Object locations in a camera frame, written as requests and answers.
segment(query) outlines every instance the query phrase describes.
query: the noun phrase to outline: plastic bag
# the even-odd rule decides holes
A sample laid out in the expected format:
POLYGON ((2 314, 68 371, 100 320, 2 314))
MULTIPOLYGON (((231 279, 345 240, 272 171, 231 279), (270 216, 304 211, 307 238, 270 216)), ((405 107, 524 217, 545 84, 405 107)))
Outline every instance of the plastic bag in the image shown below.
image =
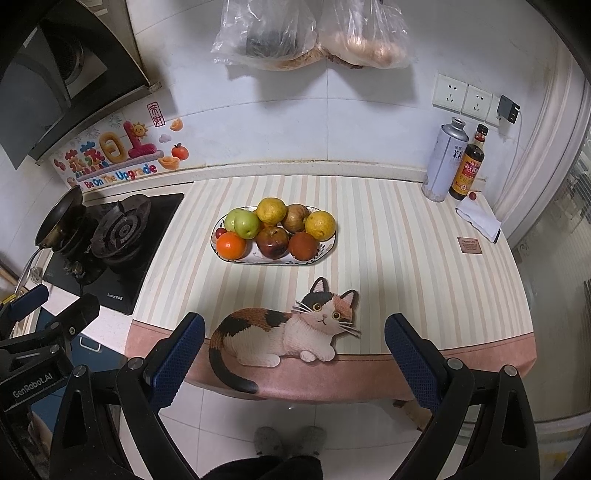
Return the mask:
POLYGON ((319 42, 327 57, 350 67, 398 69, 412 60, 410 39, 400 9, 381 0, 324 0, 319 42))
POLYGON ((316 20, 304 0, 225 0, 215 61, 292 70, 322 58, 316 20))

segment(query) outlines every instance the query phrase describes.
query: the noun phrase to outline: frying pan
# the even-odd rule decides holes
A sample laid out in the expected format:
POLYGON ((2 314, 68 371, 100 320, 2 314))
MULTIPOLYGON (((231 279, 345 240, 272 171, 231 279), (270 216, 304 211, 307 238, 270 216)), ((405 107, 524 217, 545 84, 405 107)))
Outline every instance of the frying pan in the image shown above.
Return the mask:
POLYGON ((35 237, 35 246, 38 249, 29 259, 18 279, 14 292, 17 297, 39 252, 44 248, 59 247, 68 238, 85 210, 86 207, 82 205, 82 189, 80 185, 76 185, 66 192, 47 214, 35 237))

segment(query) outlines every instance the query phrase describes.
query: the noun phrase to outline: red stamp sticker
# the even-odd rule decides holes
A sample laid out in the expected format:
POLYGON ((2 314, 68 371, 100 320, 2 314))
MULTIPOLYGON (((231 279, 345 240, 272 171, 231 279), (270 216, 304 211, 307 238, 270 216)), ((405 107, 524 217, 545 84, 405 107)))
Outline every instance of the red stamp sticker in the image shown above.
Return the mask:
POLYGON ((158 102, 149 103, 147 106, 148 112, 150 112, 150 117, 152 117, 152 121, 154 122, 154 126, 163 127, 166 125, 166 121, 160 111, 160 105, 158 105, 158 102))

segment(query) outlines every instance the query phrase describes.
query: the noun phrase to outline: yellow citrus fruit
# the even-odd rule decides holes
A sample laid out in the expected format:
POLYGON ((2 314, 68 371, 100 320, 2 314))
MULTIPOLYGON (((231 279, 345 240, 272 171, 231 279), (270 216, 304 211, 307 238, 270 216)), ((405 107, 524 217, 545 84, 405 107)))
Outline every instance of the yellow citrus fruit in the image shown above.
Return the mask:
POLYGON ((311 213, 306 220, 306 232, 319 242, 324 242, 336 232, 335 218, 322 210, 311 213))
POLYGON ((267 197, 261 200, 255 213, 261 222, 275 226, 284 219, 287 207, 280 199, 267 197))

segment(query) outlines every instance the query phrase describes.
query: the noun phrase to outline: pink tablecloth border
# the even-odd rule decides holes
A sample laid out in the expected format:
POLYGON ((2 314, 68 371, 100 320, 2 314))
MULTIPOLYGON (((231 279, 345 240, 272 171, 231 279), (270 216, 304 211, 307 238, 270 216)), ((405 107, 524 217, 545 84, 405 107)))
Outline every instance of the pink tablecloth border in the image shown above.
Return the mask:
MULTIPOLYGON (((125 355, 145 357, 156 342, 171 331, 134 320, 128 333, 125 355)), ((189 369, 185 381, 199 387, 243 398, 277 398, 311 403, 368 401, 381 398, 411 400, 413 394, 391 355, 338 355, 328 363, 306 364, 298 358, 283 358, 278 367, 244 367, 225 355, 228 368, 254 380, 258 396, 238 394, 222 384, 213 373, 208 358, 209 340, 189 369)), ((442 351, 446 358, 457 357, 473 369, 499 371, 514 365, 524 377, 536 359, 533 333, 498 342, 442 351)))

